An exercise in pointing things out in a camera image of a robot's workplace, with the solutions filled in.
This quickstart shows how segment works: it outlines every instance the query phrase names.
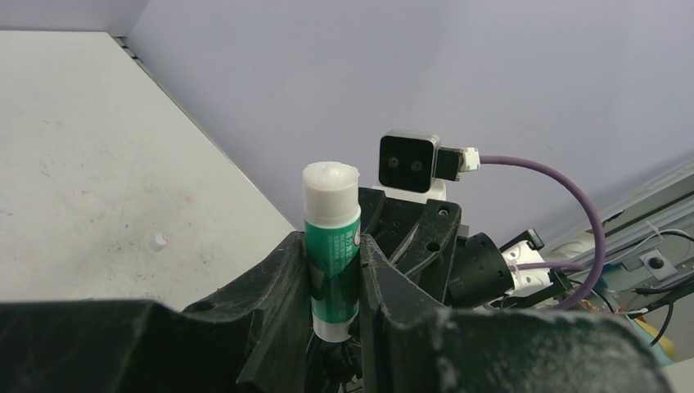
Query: black wire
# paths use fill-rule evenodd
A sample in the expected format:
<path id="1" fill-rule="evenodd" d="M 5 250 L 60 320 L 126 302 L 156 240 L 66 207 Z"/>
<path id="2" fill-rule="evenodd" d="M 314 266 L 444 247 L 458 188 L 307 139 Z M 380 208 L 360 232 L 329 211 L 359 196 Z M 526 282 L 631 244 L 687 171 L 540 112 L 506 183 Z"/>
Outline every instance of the black wire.
<path id="1" fill-rule="evenodd" d="M 658 332 L 657 336 L 653 339 L 653 341 L 651 341 L 651 346 L 654 346 L 655 344 L 657 344 L 658 341 L 665 334 L 665 329 L 668 328 L 668 325 L 670 325 L 670 320 L 672 320 L 673 312 L 674 312 L 674 302 L 671 301 L 668 303 L 668 314 L 665 315 L 665 321 L 663 321 L 663 326 L 660 328 L 660 331 Z"/>
<path id="2" fill-rule="evenodd" d="M 663 233 L 663 236 L 676 236 L 676 237 L 681 237 L 682 239 L 687 239 L 688 241 L 694 243 L 694 237 L 691 237 L 689 235 L 686 235 L 684 233 L 679 233 L 679 232 L 667 232 Z"/>
<path id="3" fill-rule="evenodd" d="M 572 283 L 574 283 L 574 284 L 583 285 L 583 283 L 582 283 L 581 281 L 579 281 L 579 280 L 569 280 L 569 281 L 572 282 Z M 611 313 L 614 314 L 614 313 L 617 312 L 617 310 L 616 310 L 614 307 L 612 307 L 612 305 L 610 304 L 610 302 L 607 300 L 606 297 L 604 297 L 603 294 L 601 294 L 601 293 L 598 292 L 598 291 L 591 291 L 591 293 L 594 294 L 595 296 L 599 297 L 599 298 L 605 303 L 605 305 L 607 306 L 607 308 L 610 309 L 610 312 L 611 312 Z"/>
<path id="4" fill-rule="evenodd" d="M 683 279 L 682 281 L 680 281 L 674 285 L 669 286 L 669 287 L 660 288 L 660 289 L 634 288 L 633 291 L 637 295 L 658 295 L 660 293 L 670 293 L 672 291 L 677 291 L 678 289 L 682 289 L 685 286 L 691 284 L 692 282 L 694 282 L 694 274 L 690 277 Z"/>

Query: camera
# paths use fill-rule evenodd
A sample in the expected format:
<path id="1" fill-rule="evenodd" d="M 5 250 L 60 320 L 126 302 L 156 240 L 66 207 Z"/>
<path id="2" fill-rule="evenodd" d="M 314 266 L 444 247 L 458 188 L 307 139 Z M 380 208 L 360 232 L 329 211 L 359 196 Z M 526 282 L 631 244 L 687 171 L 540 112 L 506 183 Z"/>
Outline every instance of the camera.
<path id="1" fill-rule="evenodd" d="M 437 135 L 394 129 L 381 138 L 378 181 L 386 187 L 428 192 L 435 179 Z"/>

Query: cable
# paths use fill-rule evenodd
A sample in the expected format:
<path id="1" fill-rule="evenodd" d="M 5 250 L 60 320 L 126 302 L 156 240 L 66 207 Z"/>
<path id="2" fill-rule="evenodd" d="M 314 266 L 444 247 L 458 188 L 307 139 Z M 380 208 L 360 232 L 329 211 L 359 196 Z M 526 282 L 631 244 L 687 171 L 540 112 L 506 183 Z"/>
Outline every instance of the cable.
<path id="1" fill-rule="evenodd" d="M 679 229 L 675 229 L 675 230 L 676 230 L 676 231 L 679 231 L 679 232 L 681 232 L 681 233 L 683 233 L 683 234 L 685 234 L 685 235 L 687 235 L 687 236 L 689 236 L 689 237 L 693 237 L 693 236 L 689 235 L 689 233 L 686 233 L 686 232 L 684 232 L 684 231 L 680 231 Z M 690 242 L 687 244 L 687 250 L 684 251 L 684 255 L 682 255 L 682 257 L 679 258 L 680 260 L 683 260 L 684 258 L 687 257 L 687 255 L 689 255 L 689 251 L 692 250 L 692 246 L 694 246 L 694 243 L 690 241 Z"/>
<path id="2" fill-rule="evenodd" d="M 691 284 L 694 282 L 694 274 L 683 279 L 680 282 L 676 282 L 673 285 L 669 285 L 665 288 L 659 288 L 659 289 L 652 289 L 652 288 L 634 288 L 634 293 L 637 295 L 658 295 L 660 293 L 668 293 L 672 291 L 677 291 L 678 289 L 682 289 L 685 286 Z"/>
<path id="3" fill-rule="evenodd" d="M 504 294 L 504 296 L 501 298 L 501 301 L 499 302 L 499 309 L 503 308 L 503 302 L 506 301 L 506 299 L 508 299 L 509 297 L 509 295 Z"/>
<path id="4" fill-rule="evenodd" d="M 349 340 L 347 340 L 347 343 L 348 343 L 348 344 L 352 344 L 353 346 L 356 346 L 357 348 L 361 348 L 361 347 L 362 347 L 362 344 L 359 343 L 354 337 L 352 337 L 352 338 L 350 338 Z"/>
<path id="5" fill-rule="evenodd" d="M 579 280 L 569 280 L 569 281 L 572 282 L 572 283 L 574 283 L 574 284 L 583 285 L 583 283 L 582 283 L 581 281 L 579 281 Z M 610 309 L 610 312 L 611 312 L 611 313 L 613 313 L 613 314 L 616 314 L 616 313 L 617 313 L 617 310 L 616 310 L 614 307 L 612 307 L 612 304 L 610 304 L 610 302 L 607 300 L 606 297 L 604 297 L 603 294 L 601 294 L 600 292 L 596 291 L 595 289 L 591 289 L 590 292 L 592 292 L 595 296 L 599 297 L 600 300 L 602 300 L 603 303 L 605 303 L 605 305 L 607 306 L 607 308 Z"/>
<path id="6" fill-rule="evenodd" d="M 676 237 L 681 237 L 682 239 L 687 239 L 688 241 L 694 243 L 694 237 L 689 236 L 689 233 L 686 233 L 684 231 L 680 231 L 678 229 L 673 229 L 673 232 L 668 232 L 668 235 L 676 236 Z"/>
<path id="7" fill-rule="evenodd" d="M 483 165 L 518 166 L 545 174 L 564 186 L 564 188 L 566 188 L 566 190 L 568 190 L 571 195 L 576 198 L 581 207 L 584 208 L 585 213 L 588 216 L 590 226 L 593 230 L 593 238 L 595 239 L 595 257 L 593 258 L 593 266 L 590 269 L 590 273 L 586 277 L 584 284 L 554 308 L 570 309 L 571 307 L 577 305 L 581 299 L 583 299 L 595 287 L 597 280 L 600 279 L 600 275 L 602 274 L 602 267 L 605 265 L 605 230 L 602 228 L 600 215 L 595 209 L 595 206 L 593 206 L 592 202 L 588 199 L 588 196 L 586 196 L 578 186 L 571 182 L 569 178 L 561 174 L 559 171 L 538 162 L 505 156 L 481 156 L 480 163 Z"/>
<path id="8" fill-rule="evenodd" d="M 671 301 L 668 303 L 668 314 L 665 315 L 665 321 L 663 321 L 663 326 L 660 328 L 660 331 L 658 332 L 658 335 L 651 341 L 651 346 L 654 346 L 655 344 L 658 343 L 658 341 L 663 338 L 663 335 L 665 334 L 665 329 L 668 328 L 670 325 L 670 320 L 672 320 L 672 314 L 674 312 L 674 302 Z"/>
<path id="9" fill-rule="evenodd" d="M 650 312 L 651 312 L 651 310 L 648 309 L 648 307 L 644 307 L 642 309 L 634 309 L 632 311 L 620 311 L 620 312 L 615 313 L 615 314 L 618 314 L 618 315 L 636 315 L 637 317 L 641 317 L 641 316 L 646 315 Z"/>
<path id="10" fill-rule="evenodd" d="M 615 256 L 615 257 L 611 257 L 610 262 L 615 261 L 615 260 L 621 260 L 628 255 L 632 255 L 634 252 L 636 252 L 636 250 L 638 250 L 641 246 L 646 244 L 646 242 L 648 242 L 649 240 L 651 240 L 655 237 L 662 237 L 663 235 L 672 235 L 672 236 L 676 236 L 676 237 L 681 237 L 683 239 L 687 239 L 688 241 L 694 243 L 694 237 L 689 235 L 689 233 L 686 233 L 680 229 L 664 229 L 662 231 L 653 233 L 649 237 L 646 237 L 645 239 L 641 240 L 636 246 L 629 247 L 629 249 L 627 251 L 625 251 L 625 252 L 623 252 L 623 253 Z"/>

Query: small white object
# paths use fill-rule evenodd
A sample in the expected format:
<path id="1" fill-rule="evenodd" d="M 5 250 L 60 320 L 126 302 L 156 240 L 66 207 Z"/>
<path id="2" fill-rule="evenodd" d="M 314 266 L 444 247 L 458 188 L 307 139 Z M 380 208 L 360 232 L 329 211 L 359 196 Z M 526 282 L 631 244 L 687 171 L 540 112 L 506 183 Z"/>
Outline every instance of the small white object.
<path id="1" fill-rule="evenodd" d="M 308 224 L 317 228 L 338 229 L 348 228 L 359 221 L 362 211 L 359 207 L 359 172 L 356 168 L 334 161 L 317 162 L 304 169 L 303 178 L 304 219 Z M 354 244 L 358 246 L 358 227 L 352 236 L 354 236 Z M 322 271 L 320 269 L 310 269 L 310 271 L 315 286 L 322 281 Z M 342 307 L 344 304 L 335 304 L 335 306 Z M 312 307 L 313 330 L 321 340 L 343 342 L 351 337 L 348 333 L 349 325 L 357 314 L 344 322 L 329 323 L 322 321 L 314 311 Z"/>
<path id="2" fill-rule="evenodd" d="M 169 244 L 169 238 L 161 233 L 157 233 L 150 241 L 150 250 L 154 252 L 159 252 Z"/>
<path id="3" fill-rule="evenodd" d="M 635 309 L 634 311 L 618 311 L 615 314 L 617 315 L 639 315 L 639 314 L 645 314 L 648 312 L 648 308 L 644 307 L 642 309 Z"/>
<path id="4" fill-rule="evenodd" d="M 550 287 L 549 269 L 518 270 L 519 264 L 535 264 L 544 262 L 542 256 L 536 250 L 530 248 L 528 242 L 518 242 L 502 253 L 506 260 L 511 276 L 513 277 L 513 290 L 509 295 L 525 297 Z"/>
<path id="5" fill-rule="evenodd" d="M 462 149 L 462 168 L 461 172 L 471 172 L 480 168 L 480 151 L 477 147 L 466 147 Z"/>
<path id="6" fill-rule="evenodd" d="M 383 190 L 386 197 L 400 199 L 401 201 L 410 201 L 416 203 L 426 203 L 426 200 L 428 199 L 446 201 L 446 183 L 444 183 L 444 181 L 440 178 L 434 180 L 428 192 L 405 191 L 398 188 L 386 187 L 381 184 L 377 184 L 372 188 L 375 190 Z"/>
<path id="7" fill-rule="evenodd" d="M 313 331 L 316 336 L 325 342 L 344 342 L 352 336 L 348 333 L 349 325 L 357 318 L 353 316 L 349 321 L 342 323 L 328 323 L 320 320 L 316 314 L 311 313 L 313 317 Z"/>

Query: purple cable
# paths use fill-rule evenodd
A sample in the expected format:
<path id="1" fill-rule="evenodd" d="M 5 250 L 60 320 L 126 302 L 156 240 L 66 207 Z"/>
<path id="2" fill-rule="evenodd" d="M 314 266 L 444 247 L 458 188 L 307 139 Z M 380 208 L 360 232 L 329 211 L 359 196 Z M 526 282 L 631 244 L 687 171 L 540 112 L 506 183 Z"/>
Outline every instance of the purple cable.
<path id="1" fill-rule="evenodd" d="M 521 168 L 531 169 L 535 172 L 541 174 L 546 174 L 550 178 L 555 179 L 559 184 L 564 186 L 569 192 L 576 198 L 581 207 L 584 208 L 586 215 L 588 216 L 588 221 L 593 229 L 593 237 L 595 239 L 595 257 L 593 258 L 593 266 L 590 269 L 590 273 L 586 277 L 584 284 L 581 285 L 574 293 L 569 295 L 561 303 L 556 305 L 555 309 L 570 309 L 571 307 L 577 305 L 585 296 L 587 296 L 590 291 L 597 284 L 597 280 L 600 279 L 602 274 L 602 267 L 605 265 L 605 231 L 602 229 L 602 222 L 600 220 L 600 215 L 598 214 L 595 206 L 588 199 L 581 189 L 576 186 L 569 178 L 559 173 L 555 169 L 552 169 L 546 165 L 534 162 L 531 160 L 524 160 L 522 158 L 515 157 L 505 157 L 505 156 L 480 156 L 480 163 L 482 165 L 508 165 L 508 166 L 518 166 Z"/>

